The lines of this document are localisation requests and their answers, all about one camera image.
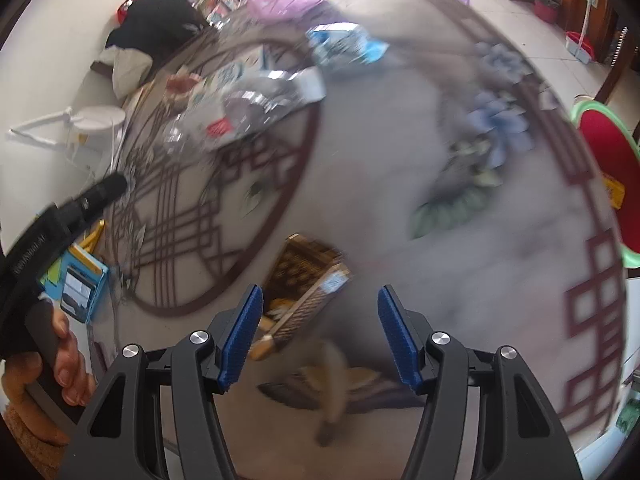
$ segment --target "metal screw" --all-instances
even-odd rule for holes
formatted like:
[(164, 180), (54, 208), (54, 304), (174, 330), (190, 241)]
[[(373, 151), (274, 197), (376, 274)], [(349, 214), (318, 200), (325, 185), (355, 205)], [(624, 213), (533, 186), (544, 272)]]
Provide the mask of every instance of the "metal screw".
[(518, 355), (515, 348), (510, 346), (503, 346), (500, 348), (500, 355), (505, 359), (515, 359)]
[(127, 345), (122, 349), (122, 355), (124, 355), (124, 357), (133, 357), (134, 355), (138, 355), (139, 351), (138, 345)]
[(445, 334), (444, 332), (434, 332), (431, 336), (431, 340), (436, 343), (436, 345), (446, 345), (451, 338), (449, 334)]
[(204, 332), (204, 330), (198, 330), (189, 336), (189, 341), (191, 341), (195, 345), (201, 345), (207, 339), (209, 339), (209, 334)]

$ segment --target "white tiled floor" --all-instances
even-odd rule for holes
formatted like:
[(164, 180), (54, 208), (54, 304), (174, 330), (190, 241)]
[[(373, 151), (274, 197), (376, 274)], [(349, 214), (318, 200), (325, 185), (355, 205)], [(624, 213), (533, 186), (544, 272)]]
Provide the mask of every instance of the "white tiled floor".
[[(470, 0), (471, 7), (511, 40), (570, 110), (578, 94), (596, 95), (609, 67), (584, 65), (564, 47), (564, 31), (540, 20), (533, 5), (509, 0)], [(633, 130), (640, 120), (640, 76), (628, 71), (609, 106)]]

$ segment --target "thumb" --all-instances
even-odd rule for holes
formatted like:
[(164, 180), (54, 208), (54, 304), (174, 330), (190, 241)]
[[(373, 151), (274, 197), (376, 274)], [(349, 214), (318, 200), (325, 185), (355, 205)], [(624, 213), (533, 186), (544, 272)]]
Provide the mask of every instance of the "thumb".
[(4, 365), (2, 388), (24, 425), (36, 438), (62, 446), (69, 442), (69, 437), (53, 423), (25, 390), (25, 386), (37, 380), (41, 372), (42, 358), (37, 352), (11, 356)]

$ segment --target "green rim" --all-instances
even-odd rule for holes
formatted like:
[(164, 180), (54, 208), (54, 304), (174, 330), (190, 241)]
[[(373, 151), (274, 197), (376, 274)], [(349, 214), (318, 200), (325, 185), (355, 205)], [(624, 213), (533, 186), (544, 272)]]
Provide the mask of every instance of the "green rim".
[[(625, 136), (626, 142), (629, 143), (631, 147), (631, 151), (634, 152), (638, 163), (640, 163), (640, 148), (634, 141), (629, 130), (626, 129), (625, 123), (620, 120), (620, 118), (613, 113), (609, 107), (602, 104), (598, 101), (582, 101), (574, 106), (571, 110), (571, 122), (577, 128), (580, 124), (580, 118), (582, 114), (587, 112), (588, 110), (595, 110), (604, 116), (606, 116), (611, 122), (613, 122), (616, 127), (620, 130), (620, 132)], [(620, 244), (622, 246), (622, 263), (627, 269), (637, 269), (640, 267), (640, 253), (636, 253), (632, 251), (625, 244)]]

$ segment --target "human hand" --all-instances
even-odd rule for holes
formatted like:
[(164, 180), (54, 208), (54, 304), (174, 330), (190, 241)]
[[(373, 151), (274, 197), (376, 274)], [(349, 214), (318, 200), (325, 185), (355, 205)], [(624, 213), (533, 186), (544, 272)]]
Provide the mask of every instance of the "human hand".
[[(95, 391), (95, 379), (86, 372), (84, 356), (78, 351), (78, 340), (69, 330), (64, 312), (54, 309), (53, 330), (60, 339), (54, 377), (62, 389), (62, 397), (71, 406), (86, 406)], [(4, 365), (2, 388), (24, 425), (38, 439), (62, 446), (69, 437), (42, 411), (25, 390), (42, 373), (42, 357), (26, 352), (9, 357)]]

